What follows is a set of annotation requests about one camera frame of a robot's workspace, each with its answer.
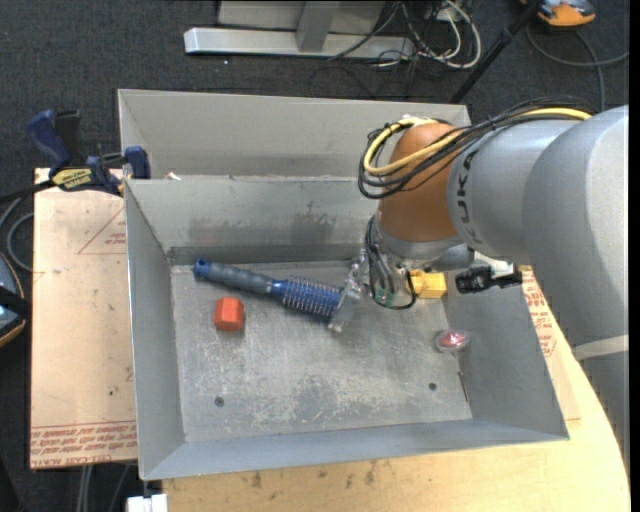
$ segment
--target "gray robot arm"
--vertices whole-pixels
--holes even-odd
[[[627,471],[628,125],[625,106],[586,120],[494,130],[456,155],[446,186],[397,194],[397,204],[382,199],[375,219],[376,243],[395,266],[462,270],[473,251],[531,265],[607,412]],[[446,195],[453,229],[442,220],[434,236],[431,225],[395,227],[420,222],[411,218],[416,207],[401,201],[424,204],[437,194]]]

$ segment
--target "gray carpet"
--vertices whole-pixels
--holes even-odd
[[[597,19],[581,34],[600,59],[629,48],[630,0],[593,0]],[[33,115],[52,108],[80,109],[83,151],[119,147],[116,90],[233,92],[239,94],[367,98],[387,101],[447,102],[468,72],[424,63],[409,76],[406,65],[384,70],[344,59],[255,56],[187,56],[183,33],[212,26],[216,2],[125,0],[0,0],[0,194],[30,185],[34,167],[49,162],[25,133]],[[485,47],[517,18],[516,0],[478,2],[474,20]],[[393,23],[387,32],[403,31]],[[536,40],[558,57],[588,61],[575,33],[549,35],[533,26]],[[606,108],[629,102],[629,60],[602,69]],[[474,120],[540,96],[573,94],[598,105],[601,93],[593,68],[552,62],[520,33],[464,98]],[[0,213],[6,205],[0,205]],[[26,200],[17,219],[33,208]],[[11,219],[0,232],[0,251]],[[19,255],[29,261],[30,225],[16,237]],[[30,276],[20,271],[27,296]],[[27,464],[29,422],[29,329],[0,349],[0,457],[17,494],[31,511],[75,510],[80,471],[32,472]],[[106,510],[122,473],[120,465],[95,469],[89,503]],[[142,492],[130,471],[123,495]]]

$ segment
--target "white cable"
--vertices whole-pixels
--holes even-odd
[[[420,35],[416,32],[415,28],[413,27],[413,24],[411,23],[411,20],[409,19],[409,12],[407,11],[407,7],[404,4],[404,2],[401,4],[401,7],[402,7],[402,12],[404,14],[405,20],[407,21],[409,30],[411,31],[413,36],[416,38],[419,45],[423,47],[423,51],[418,52],[419,56],[426,57],[426,58],[435,60],[437,62],[441,62],[445,66],[448,66],[453,69],[468,69],[470,67],[475,66],[480,60],[480,57],[482,55],[482,40],[480,39],[480,33],[478,32],[478,29],[476,28],[475,24],[471,21],[471,18],[469,17],[469,15],[466,12],[464,12],[455,2],[452,2],[451,0],[446,0],[446,4],[452,9],[455,9],[455,11],[462,17],[462,19],[466,23],[468,23],[469,26],[471,27],[471,32],[474,38],[475,55],[473,59],[470,60],[469,62],[459,63],[459,64],[455,62],[451,62],[451,59],[460,52],[460,49],[462,47],[462,37],[460,36],[458,27],[456,26],[455,22],[451,18],[451,15],[449,14],[449,12],[447,12],[447,17],[449,18],[449,23],[453,27],[456,34],[456,40],[457,40],[456,49],[453,51],[447,50],[446,52],[438,55],[435,52],[433,52],[431,48],[429,48],[429,46],[427,46],[426,42],[423,41]]]
[[[471,21],[471,18],[469,18],[469,15],[466,12],[464,12],[455,2],[452,2],[451,0],[446,0],[446,2],[447,2],[447,5],[455,9],[458,12],[458,14],[462,16],[462,19],[466,21],[471,27],[471,32],[473,33],[473,38],[475,40],[476,55],[471,61],[466,62],[464,64],[455,64],[453,62],[445,62],[444,64],[455,69],[467,69],[467,68],[473,67],[478,63],[478,61],[480,60],[480,56],[482,54],[482,40],[480,39],[480,33],[478,32],[478,29],[476,28],[475,24]]]
[[[78,501],[76,503],[76,512],[82,512],[82,503],[84,501],[84,483],[87,479],[88,466],[82,467],[82,474],[80,476],[80,486],[78,487]]]
[[[397,60],[392,60],[389,62],[385,62],[383,64],[372,64],[372,66],[376,67],[376,68],[388,68],[389,66],[395,66],[396,64],[400,64],[401,62],[404,62],[406,60],[409,60],[407,57],[400,57]]]

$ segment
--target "orange block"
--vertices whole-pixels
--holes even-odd
[[[222,297],[216,301],[213,325],[220,331],[239,331],[244,326],[244,304],[235,297]]]

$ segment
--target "blue clamp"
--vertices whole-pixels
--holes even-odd
[[[122,195],[123,179],[149,179],[151,166],[147,153],[140,146],[125,149],[124,154],[104,157],[89,156],[84,165],[70,165],[74,155],[68,144],[56,131],[56,115],[45,110],[36,115],[27,125],[27,135],[33,144],[53,160],[49,170],[49,181],[67,192],[99,190],[117,196]],[[114,176],[107,164],[120,163],[125,167],[123,179]]]

